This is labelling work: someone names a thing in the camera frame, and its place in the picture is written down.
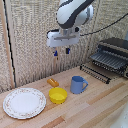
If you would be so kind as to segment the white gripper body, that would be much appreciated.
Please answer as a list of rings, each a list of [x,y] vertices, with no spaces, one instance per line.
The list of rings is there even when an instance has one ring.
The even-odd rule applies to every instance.
[[[79,42],[79,28],[55,29],[47,32],[47,46],[59,47],[72,45]]]

